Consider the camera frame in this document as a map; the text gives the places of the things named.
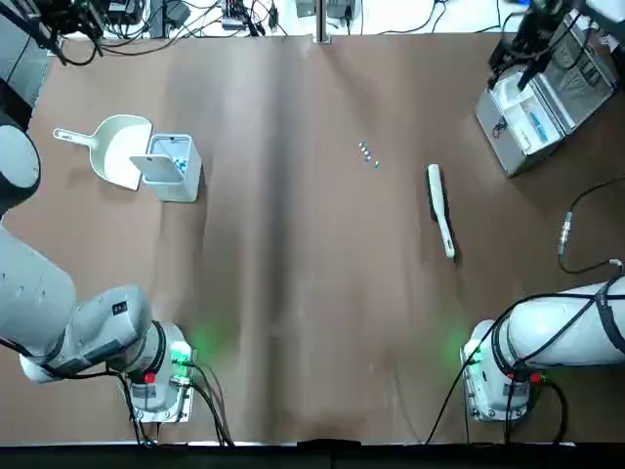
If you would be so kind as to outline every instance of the white brush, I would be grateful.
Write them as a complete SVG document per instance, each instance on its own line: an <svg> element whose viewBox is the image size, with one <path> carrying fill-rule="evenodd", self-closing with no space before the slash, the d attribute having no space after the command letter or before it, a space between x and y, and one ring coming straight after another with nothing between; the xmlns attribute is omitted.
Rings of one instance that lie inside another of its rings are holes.
<svg viewBox="0 0 625 469"><path fill-rule="evenodd" d="M447 196L445 194L440 168L437 164L428 166L426 179L428 180L428 197L430 198L430 213L432 219L438 222L445 254L449 259L454 259L456 257L456 248L453 245L451 231L449 230Z"/></svg>

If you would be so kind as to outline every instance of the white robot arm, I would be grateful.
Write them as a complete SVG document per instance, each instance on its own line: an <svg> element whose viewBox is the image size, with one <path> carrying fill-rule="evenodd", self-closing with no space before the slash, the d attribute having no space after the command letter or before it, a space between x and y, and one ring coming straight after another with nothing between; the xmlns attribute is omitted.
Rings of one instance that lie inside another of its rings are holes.
<svg viewBox="0 0 625 469"><path fill-rule="evenodd" d="M507 409L509 420L523 417L532 371L625 362L625 277L606 286L597 283L536 298L497 323L480 322L460 353L462 363L473 354L464 369L473 418L505 420Z"/></svg>
<svg viewBox="0 0 625 469"><path fill-rule="evenodd" d="M0 126L0 220L39 186L40 160L17 127ZM76 302L71 277L0 224L0 343L19 352L26 376L43 383L105 362L130 380L142 421L188 420L190 346L172 323L151 320L132 285Z"/></svg>

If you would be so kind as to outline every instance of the metal box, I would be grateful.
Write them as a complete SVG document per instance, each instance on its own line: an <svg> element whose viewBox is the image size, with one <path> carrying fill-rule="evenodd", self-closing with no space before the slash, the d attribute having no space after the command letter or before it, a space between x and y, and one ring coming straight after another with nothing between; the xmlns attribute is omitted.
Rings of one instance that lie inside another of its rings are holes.
<svg viewBox="0 0 625 469"><path fill-rule="evenodd" d="M555 38L564 34L569 21ZM581 51L584 35L575 26L558 44L547 69L523 91L517 72L481 94L478 121L508 176L551 155L614 93L616 79L590 46L577 66L567 70Z"/></svg>

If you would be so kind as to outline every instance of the brown table surface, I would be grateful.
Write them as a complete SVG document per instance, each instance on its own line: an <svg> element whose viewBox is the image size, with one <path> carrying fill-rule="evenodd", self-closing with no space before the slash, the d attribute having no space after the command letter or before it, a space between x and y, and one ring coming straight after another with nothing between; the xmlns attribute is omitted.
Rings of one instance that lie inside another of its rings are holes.
<svg viewBox="0 0 625 469"><path fill-rule="evenodd" d="M43 180L6 226L69 272L85 299L136 283L212 364L239 441L428 436L474 325L522 296L599 281L556 264L567 205L625 172L622 96L546 164L504 176L474 116L496 36L437 34L188 40L86 67L54 62L31 123ZM74 58L87 44L71 43ZM194 204L162 204L92 173L86 149L55 127L91 132L106 117L188 133L206 185ZM364 164L365 140L380 168ZM446 260L424 168L444 170L462 250ZM625 255L623 188L579 206L577 266ZM132 439L112 379L36 385L0 354L0 442ZM567 439L625 440L622 367L554 370L569 400ZM460 393L435 441L463 442ZM214 440L201 401L166 441ZM550 441L549 392L516 434ZM500 441L500 424L471 423Z"/></svg>

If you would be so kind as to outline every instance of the white dustpan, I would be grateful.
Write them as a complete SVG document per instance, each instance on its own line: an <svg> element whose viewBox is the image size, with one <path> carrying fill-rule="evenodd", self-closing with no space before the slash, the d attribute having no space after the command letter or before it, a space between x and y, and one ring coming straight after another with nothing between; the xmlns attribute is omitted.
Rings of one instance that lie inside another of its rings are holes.
<svg viewBox="0 0 625 469"><path fill-rule="evenodd" d="M106 119L93 135L55 129L56 139L89 147L89 160L105 181L136 191L141 172L129 157L147 151L152 124L145 117L119 114Z"/></svg>

